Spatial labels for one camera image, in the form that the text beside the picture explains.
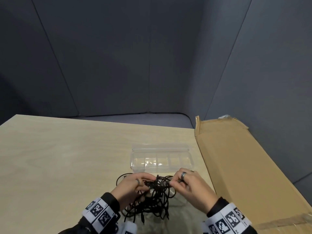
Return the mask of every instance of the black sleeve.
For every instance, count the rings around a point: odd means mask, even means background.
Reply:
[[[212,217],[217,212],[220,212],[221,209],[223,209],[228,204],[229,202],[227,200],[220,197],[215,205],[212,207],[212,209],[207,213],[207,217]],[[246,228],[246,230],[242,232],[242,234],[257,234],[257,231],[252,226],[249,226]]]
[[[116,232],[116,223],[120,218],[119,215],[119,202],[111,193],[105,193],[101,196],[101,199],[104,200],[108,206],[118,214],[118,217],[112,218],[109,223],[105,226],[105,229],[100,234],[112,234]],[[82,217],[78,224],[72,228],[61,231],[59,234],[98,234],[98,232],[93,228],[92,224],[89,221]]]

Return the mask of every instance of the black and white wristband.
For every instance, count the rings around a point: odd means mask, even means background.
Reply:
[[[91,224],[90,227],[98,234],[113,230],[120,218],[119,212],[114,212],[102,198],[93,200],[84,209],[82,215]]]
[[[233,203],[201,223],[203,232],[208,234],[241,234],[250,225],[251,222]]]

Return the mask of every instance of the right hand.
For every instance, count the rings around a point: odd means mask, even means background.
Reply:
[[[181,180],[182,172],[186,172],[184,182],[178,182]],[[218,200],[215,192],[196,171],[180,168],[172,177],[170,185],[191,205],[205,214],[210,211]]]

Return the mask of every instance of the left hand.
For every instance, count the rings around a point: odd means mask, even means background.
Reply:
[[[135,201],[141,193],[148,191],[149,187],[144,185],[143,180],[155,181],[156,177],[149,173],[133,173],[127,175],[112,191],[111,194],[118,200],[120,211]]]

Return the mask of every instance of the hand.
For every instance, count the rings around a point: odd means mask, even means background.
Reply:
[[[184,182],[178,182],[181,180],[182,172],[186,172]],[[218,200],[215,192],[196,171],[193,172],[189,169],[180,168],[172,177],[170,185],[191,205],[205,214],[209,212]]]
[[[118,200],[120,211],[135,201],[141,193],[149,190],[143,180],[155,181],[156,177],[149,173],[133,173],[127,175],[112,191],[111,194]]]

